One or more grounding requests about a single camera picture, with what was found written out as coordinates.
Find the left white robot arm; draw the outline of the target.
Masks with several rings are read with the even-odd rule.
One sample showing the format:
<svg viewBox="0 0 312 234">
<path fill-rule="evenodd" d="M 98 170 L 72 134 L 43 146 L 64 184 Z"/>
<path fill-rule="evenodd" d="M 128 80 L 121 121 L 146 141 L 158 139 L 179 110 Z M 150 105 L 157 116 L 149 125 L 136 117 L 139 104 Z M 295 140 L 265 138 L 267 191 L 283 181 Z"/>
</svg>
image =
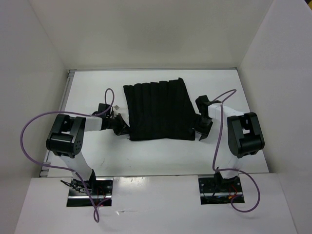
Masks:
<svg viewBox="0 0 312 234">
<path fill-rule="evenodd" d="M 87 164 L 81 151 L 84 133 L 107 129 L 120 136 L 129 134 L 130 127 L 121 114 L 90 117 L 58 114 L 46 140 L 47 149 L 59 156 L 72 173 L 71 186 L 75 189 L 80 188 L 86 195 L 91 195 L 97 190 L 97 180 L 94 170 Z"/>
</svg>

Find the black pleated skirt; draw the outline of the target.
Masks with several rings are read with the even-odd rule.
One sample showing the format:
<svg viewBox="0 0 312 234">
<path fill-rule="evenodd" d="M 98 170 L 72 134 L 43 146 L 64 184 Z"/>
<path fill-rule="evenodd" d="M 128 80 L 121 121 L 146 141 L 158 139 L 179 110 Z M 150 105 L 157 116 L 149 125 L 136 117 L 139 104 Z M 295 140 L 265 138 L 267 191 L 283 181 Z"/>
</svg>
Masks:
<svg viewBox="0 0 312 234">
<path fill-rule="evenodd" d="M 182 78 L 123 87 L 130 140 L 195 140 L 196 113 Z"/>
</svg>

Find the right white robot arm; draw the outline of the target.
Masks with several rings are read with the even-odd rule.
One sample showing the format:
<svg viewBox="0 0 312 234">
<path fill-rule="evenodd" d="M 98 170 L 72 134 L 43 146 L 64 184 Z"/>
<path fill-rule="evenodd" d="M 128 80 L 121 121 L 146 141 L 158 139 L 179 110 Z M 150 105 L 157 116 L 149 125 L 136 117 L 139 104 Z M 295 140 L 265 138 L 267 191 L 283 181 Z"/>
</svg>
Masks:
<svg viewBox="0 0 312 234">
<path fill-rule="evenodd" d="M 194 130 L 200 134 L 199 140 L 208 137 L 213 121 L 220 123 L 216 150 L 212 168 L 214 170 L 214 187 L 226 191 L 231 181 L 241 173 L 240 159 L 255 155 L 265 146 L 258 116 L 254 112 L 244 113 L 225 106 L 220 101 L 204 101 L 197 105 L 199 114 L 195 121 Z M 216 166 L 216 156 L 221 144 L 223 129 L 227 130 L 226 140 L 231 158 L 220 166 Z"/>
</svg>

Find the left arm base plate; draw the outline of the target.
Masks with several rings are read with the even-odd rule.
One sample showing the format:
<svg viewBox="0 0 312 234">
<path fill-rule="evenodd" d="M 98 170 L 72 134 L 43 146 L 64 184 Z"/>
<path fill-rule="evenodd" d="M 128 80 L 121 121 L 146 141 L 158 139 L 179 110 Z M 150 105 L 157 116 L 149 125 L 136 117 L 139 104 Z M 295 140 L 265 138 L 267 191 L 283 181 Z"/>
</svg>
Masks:
<svg viewBox="0 0 312 234">
<path fill-rule="evenodd" d="M 70 183 L 64 180 L 61 182 L 69 187 L 67 207 L 92 207 L 89 196 L 80 182 L 76 180 L 72 180 Z M 94 189 L 88 189 L 95 205 L 99 207 L 112 206 L 113 182 L 113 178 L 100 177 L 97 178 Z"/>
</svg>

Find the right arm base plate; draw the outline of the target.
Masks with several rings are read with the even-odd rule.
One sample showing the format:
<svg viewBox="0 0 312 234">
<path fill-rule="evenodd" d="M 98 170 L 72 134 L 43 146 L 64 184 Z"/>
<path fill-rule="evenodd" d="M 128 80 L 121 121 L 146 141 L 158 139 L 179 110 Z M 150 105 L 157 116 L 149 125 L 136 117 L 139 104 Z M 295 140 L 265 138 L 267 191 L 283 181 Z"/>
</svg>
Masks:
<svg viewBox="0 0 312 234">
<path fill-rule="evenodd" d="M 244 203 L 242 186 L 239 177 L 228 180 L 222 185 L 217 185 L 216 178 L 204 176 L 198 178 L 201 205 L 216 205 L 233 203 Z"/>
</svg>

